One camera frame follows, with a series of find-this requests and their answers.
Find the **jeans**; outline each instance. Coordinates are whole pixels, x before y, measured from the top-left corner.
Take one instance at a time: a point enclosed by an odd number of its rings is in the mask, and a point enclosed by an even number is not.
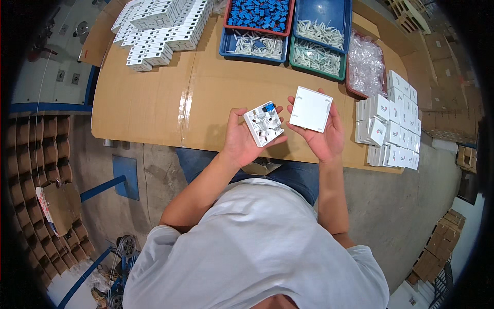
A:
[[[175,148],[183,169],[185,179],[191,183],[210,164],[218,154],[215,151]],[[271,162],[281,164],[280,167],[266,176],[249,175],[239,170],[230,183],[248,178],[264,178],[273,180],[294,189],[305,200],[314,206],[319,195],[319,164],[297,161],[271,159]]]

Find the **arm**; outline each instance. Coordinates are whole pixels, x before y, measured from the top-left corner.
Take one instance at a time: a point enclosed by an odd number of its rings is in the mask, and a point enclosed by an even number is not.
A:
[[[291,113],[295,98],[288,97]],[[319,159],[319,201],[318,222],[344,248],[355,246],[348,236],[349,222],[343,183],[343,162],[341,153],[344,146],[343,123],[336,105],[332,104],[324,133],[306,130],[287,123],[287,127],[300,134]]]
[[[281,106],[276,108],[278,113],[282,110]],[[240,168],[255,160],[267,147],[287,140],[286,136],[279,136],[266,146],[257,147],[247,124],[239,124],[240,116],[245,112],[246,108],[232,108],[223,150],[168,204],[159,225],[171,226],[180,233],[188,232],[199,223]]]

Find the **green plastic tray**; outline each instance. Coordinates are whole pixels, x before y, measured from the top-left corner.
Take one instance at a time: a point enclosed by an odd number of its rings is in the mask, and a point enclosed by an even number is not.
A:
[[[292,67],[300,68],[303,69],[304,71],[312,71],[316,72],[318,74],[327,76],[331,79],[337,80],[337,81],[343,81],[345,79],[345,73],[346,73],[346,54],[342,54],[341,61],[340,61],[340,74],[339,76],[333,75],[330,73],[326,73],[320,70],[312,69],[300,64],[296,64],[293,62],[293,55],[295,54],[295,36],[291,36],[291,44],[290,44],[290,65]]]

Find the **white t-shirt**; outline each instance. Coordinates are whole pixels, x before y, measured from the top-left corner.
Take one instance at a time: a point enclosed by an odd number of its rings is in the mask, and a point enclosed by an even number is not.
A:
[[[228,185],[189,232],[156,226],[128,277],[123,307],[250,308],[276,294],[299,308],[386,308],[367,246],[344,249],[296,191],[251,178]]]

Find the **concrete floor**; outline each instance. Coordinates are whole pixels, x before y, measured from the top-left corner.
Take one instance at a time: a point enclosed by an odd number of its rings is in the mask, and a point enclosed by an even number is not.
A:
[[[113,177],[112,155],[137,159],[140,201],[114,189],[84,202],[82,219],[96,248],[95,257],[118,236],[133,234],[140,246],[170,200],[186,181],[172,147],[131,143],[129,150],[103,146],[91,135],[90,116],[73,117],[74,184],[79,192]],[[423,134],[419,170],[403,174],[344,169],[350,236],[370,246],[393,293],[412,269],[435,222],[451,207],[460,169],[455,155],[429,146]]]

